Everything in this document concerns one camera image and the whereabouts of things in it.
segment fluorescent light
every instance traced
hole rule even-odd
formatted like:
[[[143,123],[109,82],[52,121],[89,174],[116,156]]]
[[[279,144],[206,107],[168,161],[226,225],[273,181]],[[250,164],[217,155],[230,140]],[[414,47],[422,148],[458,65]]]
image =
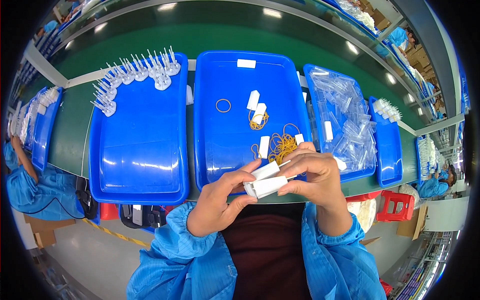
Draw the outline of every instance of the fluorescent light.
[[[74,41],[74,40],[71,40],[70,42],[68,42],[68,44],[65,46],[65,49],[70,48],[70,46],[73,44],[73,41]]]
[[[387,74],[386,74],[386,77],[387,77],[387,80],[388,80],[391,84],[396,84],[396,79],[395,79],[395,77],[393,77],[392,74],[387,73]]]
[[[108,22],[105,22],[105,23],[102,23],[102,24],[100,24],[100,25],[95,26],[95,29],[93,30],[93,32],[94,32],[94,33],[99,32],[100,30],[102,30],[103,28],[105,28],[105,26],[107,26],[107,23],[108,23]]]
[[[276,10],[272,10],[272,9],[269,9],[269,8],[266,8],[266,7],[264,7],[264,15],[274,17],[274,18],[278,18],[278,19],[282,18],[282,13],[281,12],[276,11]]]
[[[348,49],[353,52],[353,54],[355,55],[358,55],[360,52],[358,51],[357,47],[355,47],[355,45],[353,45],[352,43],[350,43],[349,41],[347,41],[347,46],[348,46]]]
[[[163,4],[163,5],[160,5],[156,10],[159,11],[159,12],[169,11],[169,10],[174,9],[174,7],[175,7],[176,5],[177,5],[176,2],[174,2],[174,3],[168,3],[168,4]]]

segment left hand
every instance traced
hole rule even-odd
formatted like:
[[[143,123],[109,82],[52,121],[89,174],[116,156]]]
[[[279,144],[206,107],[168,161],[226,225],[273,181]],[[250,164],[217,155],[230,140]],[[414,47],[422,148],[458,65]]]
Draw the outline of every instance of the left hand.
[[[243,191],[243,182],[255,181],[255,176],[250,173],[256,170],[261,162],[261,159],[254,160],[237,171],[224,173],[219,180],[204,185],[197,205],[188,215],[188,231],[197,237],[222,231],[235,221],[243,208],[256,203],[257,198],[242,195],[227,204],[227,196]]]

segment blue anti-static jacket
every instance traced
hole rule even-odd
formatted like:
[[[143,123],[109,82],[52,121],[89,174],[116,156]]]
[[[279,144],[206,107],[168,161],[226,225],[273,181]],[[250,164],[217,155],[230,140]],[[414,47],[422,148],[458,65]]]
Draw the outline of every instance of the blue anti-static jacket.
[[[436,178],[431,178],[426,182],[424,182],[424,184],[418,189],[418,192],[419,192],[420,198],[430,198],[435,196],[441,196],[447,190],[448,190],[447,183],[439,182],[438,179]]]
[[[151,249],[140,250],[140,266],[127,285],[127,299],[232,299],[237,269],[220,232],[199,238],[187,230],[194,206],[189,202],[170,212],[168,225],[155,230]],[[315,205],[305,205],[301,242],[314,300],[386,299],[375,259],[359,243],[365,234],[352,218],[345,234],[326,236],[318,230]]]
[[[27,173],[23,165],[18,166],[17,154],[10,143],[3,144],[3,154],[7,167],[12,170],[11,174],[6,176],[6,182],[8,198],[13,208],[20,212],[33,213],[46,207],[30,216],[49,221],[72,219],[57,200],[48,205],[56,197],[72,216],[84,217],[75,206],[75,175],[47,165],[43,172],[36,170],[38,183],[35,183],[35,179]]]

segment yellow rubber band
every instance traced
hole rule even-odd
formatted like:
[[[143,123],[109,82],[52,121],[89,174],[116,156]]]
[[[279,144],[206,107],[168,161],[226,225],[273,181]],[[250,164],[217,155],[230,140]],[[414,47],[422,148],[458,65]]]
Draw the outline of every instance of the yellow rubber band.
[[[228,105],[230,105],[230,107],[227,109],[227,110],[219,110],[218,109],[218,103],[220,101],[227,101],[228,102]],[[232,108],[232,104],[230,103],[230,101],[226,100],[226,99],[219,99],[216,103],[215,103],[215,108],[219,111],[219,112],[228,112],[231,108]]]

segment white plastic part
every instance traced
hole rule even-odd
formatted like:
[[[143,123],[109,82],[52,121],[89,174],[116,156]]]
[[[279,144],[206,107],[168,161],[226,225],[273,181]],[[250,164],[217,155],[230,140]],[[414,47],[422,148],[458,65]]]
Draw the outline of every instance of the white plastic part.
[[[257,110],[258,99],[260,99],[260,93],[257,90],[250,92],[250,98],[248,98],[247,109]]]
[[[325,141],[333,140],[332,123],[330,121],[324,122],[324,140]]]
[[[258,125],[262,124],[262,119],[264,117],[266,110],[267,110],[267,105],[265,103],[259,103],[257,105],[257,109],[253,113],[252,121],[257,123]]]
[[[268,158],[268,145],[270,143],[270,136],[260,137],[260,146],[258,146],[258,158]]]
[[[186,97],[186,105],[193,104],[193,92],[192,87],[187,85],[187,97]]]
[[[276,161],[272,161],[268,165],[265,165],[257,170],[253,171],[251,174],[255,176],[256,180],[263,180],[274,176],[276,173],[280,172],[280,168],[276,164]],[[243,185],[251,184],[252,182],[244,182]]]
[[[43,104],[38,104],[37,112],[43,116],[47,112],[47,108]]]
[[[256,60],[237,60],[237,68],[251,68],[255,69],[255,66],[257,64]]]
[[[255,190],[255,194],[257,194],[257,198],[260,199],[275,193],[287,183],[288,180],[285,176],[278,176],[255,181],[254,183],[252,183],[252,186]]]
[[[303,143],[305,140],[303,139],[303,134],[299,133],[295,135],[295,141],[297,142],[297,146],[300,143]]]
[[[336,164],[337,164],[338,169],[339,169],[340,171],[343,171],[343,170],[345,170],[345,169],[347,168],[347,164],[346,164],[344,161],[336,158],[335,156],[334,156],[333,158],[336,160]]]

